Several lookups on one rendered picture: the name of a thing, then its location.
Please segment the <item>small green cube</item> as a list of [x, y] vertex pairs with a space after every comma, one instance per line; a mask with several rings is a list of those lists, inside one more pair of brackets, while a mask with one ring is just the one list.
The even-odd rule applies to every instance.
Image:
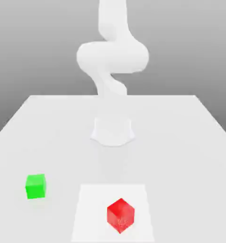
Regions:
[[46, 179], [44, 174], [28, 175], [25, 185], [27, 199], [44, 198], [46, 196]]

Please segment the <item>small red cube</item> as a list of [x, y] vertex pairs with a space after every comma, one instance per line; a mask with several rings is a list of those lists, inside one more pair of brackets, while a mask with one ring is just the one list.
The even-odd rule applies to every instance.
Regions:
[[120, 234], [135, 221], [135, 209], [120, 198], [107, 207], [107, 222]]

